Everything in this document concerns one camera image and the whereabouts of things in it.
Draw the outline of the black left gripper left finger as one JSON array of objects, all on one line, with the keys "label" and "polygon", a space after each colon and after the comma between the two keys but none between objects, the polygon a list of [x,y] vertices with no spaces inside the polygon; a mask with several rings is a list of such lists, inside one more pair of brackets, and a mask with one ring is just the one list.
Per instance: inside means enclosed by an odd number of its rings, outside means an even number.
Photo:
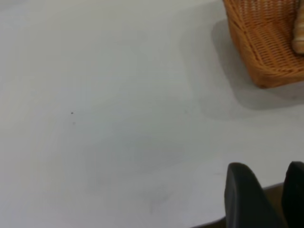
[{"label": "black left gripper left finger", "polygon": [[285,228],[252,170],[245,164],[228,165],[224,192],[227,228]]}]

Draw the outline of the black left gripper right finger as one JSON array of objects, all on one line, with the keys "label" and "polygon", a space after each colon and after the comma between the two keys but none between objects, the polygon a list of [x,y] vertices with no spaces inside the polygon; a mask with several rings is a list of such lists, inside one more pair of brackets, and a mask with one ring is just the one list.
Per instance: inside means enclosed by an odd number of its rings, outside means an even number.
[{"label": "black left gripper right finger", "polygon": [[282,209],[289,228],[304,228],[304,163],[293,161],[286,172]]}]

